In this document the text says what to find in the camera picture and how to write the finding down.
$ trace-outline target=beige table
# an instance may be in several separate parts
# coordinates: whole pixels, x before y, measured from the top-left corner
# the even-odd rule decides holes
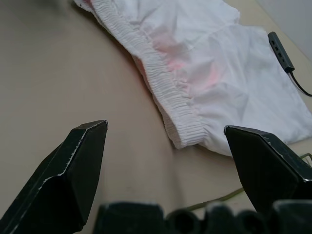
[[[228,0],[241,22],[276,31],[312,91],[311,63],[254,0]],[[107,119],[100,203],[155,201],[165,212],[241,187],[234,162],[200,147],[176,150],[130,56],[93,18],[63,0],[0,1],[0,216],[39,163],[85,122]],[[310,110],[312,98],[302,96]],[[311,141],[292,148],[312,152]],[[252,209],[245,194],[229,204]]]

